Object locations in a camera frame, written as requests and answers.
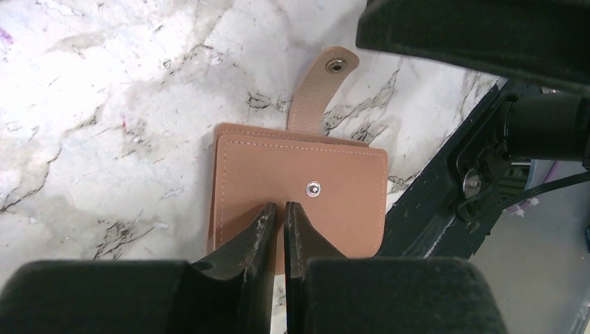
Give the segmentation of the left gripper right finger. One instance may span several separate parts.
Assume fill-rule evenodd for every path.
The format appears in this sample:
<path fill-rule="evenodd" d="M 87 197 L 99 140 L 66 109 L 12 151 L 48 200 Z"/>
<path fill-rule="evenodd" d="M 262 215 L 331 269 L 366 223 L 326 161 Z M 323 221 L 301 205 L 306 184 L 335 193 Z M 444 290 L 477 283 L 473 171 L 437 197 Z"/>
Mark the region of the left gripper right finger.
<path fill-rule="evenodd" d="M 288 333 L 505 333 L 480 271 L 453 257 L 348 258 L 301 204 L 284 219 Z"/>

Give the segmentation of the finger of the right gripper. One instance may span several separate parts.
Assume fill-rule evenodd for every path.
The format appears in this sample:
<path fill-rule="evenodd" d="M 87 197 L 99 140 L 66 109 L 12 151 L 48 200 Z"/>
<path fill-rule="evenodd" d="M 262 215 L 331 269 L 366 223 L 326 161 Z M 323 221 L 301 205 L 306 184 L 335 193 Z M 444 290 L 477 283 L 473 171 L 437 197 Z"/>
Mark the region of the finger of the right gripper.
<path fill-rule="evenodd" d="M 588 1 L 369 1 L 356 45 L 589 93 Z"/>

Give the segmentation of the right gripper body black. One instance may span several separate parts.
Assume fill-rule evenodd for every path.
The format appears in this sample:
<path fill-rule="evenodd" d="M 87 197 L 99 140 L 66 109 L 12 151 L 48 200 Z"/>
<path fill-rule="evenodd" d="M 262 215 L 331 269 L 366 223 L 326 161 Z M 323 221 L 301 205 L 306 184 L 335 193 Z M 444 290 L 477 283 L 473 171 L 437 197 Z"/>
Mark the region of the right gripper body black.
<path fill-rule="evenodd" d="M 589 98 L 570 93 L 523 96 L 507 104 L 502 128 L 513 160 L 578 161 L 589 167 Z"/>

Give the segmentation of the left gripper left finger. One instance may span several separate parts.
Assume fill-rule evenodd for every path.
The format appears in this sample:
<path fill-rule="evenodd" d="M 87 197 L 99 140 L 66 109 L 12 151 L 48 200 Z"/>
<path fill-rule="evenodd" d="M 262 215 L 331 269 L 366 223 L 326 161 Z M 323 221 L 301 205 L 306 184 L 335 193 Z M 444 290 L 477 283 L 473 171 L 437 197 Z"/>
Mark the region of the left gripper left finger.
<path fill-rule="evenodd" d="M 47 260 L 1 291 L 2 333 L 268 333 L 278 208 L 195 263 Z"/>

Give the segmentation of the brown leather card holder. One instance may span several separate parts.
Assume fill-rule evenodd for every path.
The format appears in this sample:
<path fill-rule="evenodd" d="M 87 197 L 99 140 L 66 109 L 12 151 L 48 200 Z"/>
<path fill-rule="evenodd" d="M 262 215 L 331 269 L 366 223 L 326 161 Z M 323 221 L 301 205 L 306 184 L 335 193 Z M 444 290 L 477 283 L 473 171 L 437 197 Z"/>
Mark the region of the brown leather card holder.
<path fill-rule="evenodd" d="M 326 107 L 358 67 L 343 47 L 323 50 L 296 90 L 284 130 L 221 123 L 214 128 L 208 249 L 244 230 L 268 202 L 299 202 L 312 227 L 347 257 L 383 242 L 388 154 L 319 133 Z"/>

